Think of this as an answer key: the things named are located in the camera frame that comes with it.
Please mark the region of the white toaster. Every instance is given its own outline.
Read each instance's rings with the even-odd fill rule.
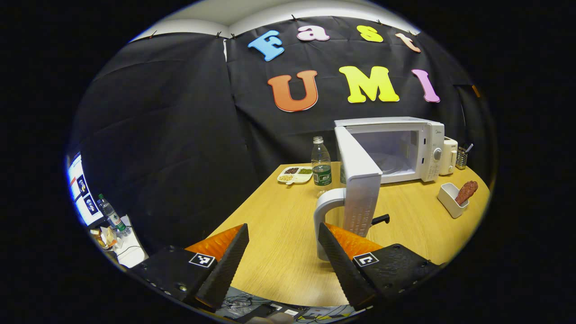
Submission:
[[[456,165],[456,154],[458,152],[458,142],[444,136],[444,147],[440,158],[440,175],[448,175],[454,172]]]

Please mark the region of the microwave oven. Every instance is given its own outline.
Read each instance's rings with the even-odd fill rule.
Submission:
[[[382,171],[380,183],[438,178],[444,124],[413,117],[335,120],[339,155],[347,150],[338,134],[349,133]]]
[[[438,178],[444,125],[412,117],[336,120],[336,141],[343,186],[328,190],[316,202],[314,230],[317,254],[327,261],[318,242],[326,213],[344,206],[343,228],[363,238],[372,225],[380,184]]]

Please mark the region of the blue letter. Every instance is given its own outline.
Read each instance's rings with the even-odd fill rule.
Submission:
[[[280,55],[284,52],[284,47],[275,47],[274,45],[282,45],[282,41],[278,37],[274,37],[280,34],[277,31],[268,31],[264,35],[258,37],[257,39],[253,40],[248,44],[248,47],[254,47],[255,49],[259,50],[262,54],[264,54],[264,60],[270,61],[276,56]]]

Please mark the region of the microwave control panel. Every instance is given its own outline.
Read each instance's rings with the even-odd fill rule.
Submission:
[[[428,149],[428,163],[422,173],[422,181],[434,181],[440,173],[440,159],[444,145],[444,125],[430,125],[430,146]]]

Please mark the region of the monitor screen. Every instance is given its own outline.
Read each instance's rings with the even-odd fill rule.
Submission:
[[[82,157],[80,153],[77,153],[70,163],[70,167],[68,168],[68,181],[70,185],[70,195],[84,223],[88,226],[104,217],[96,203],[98,197],[95,197],[88,188],[88,183],[82,170]]]

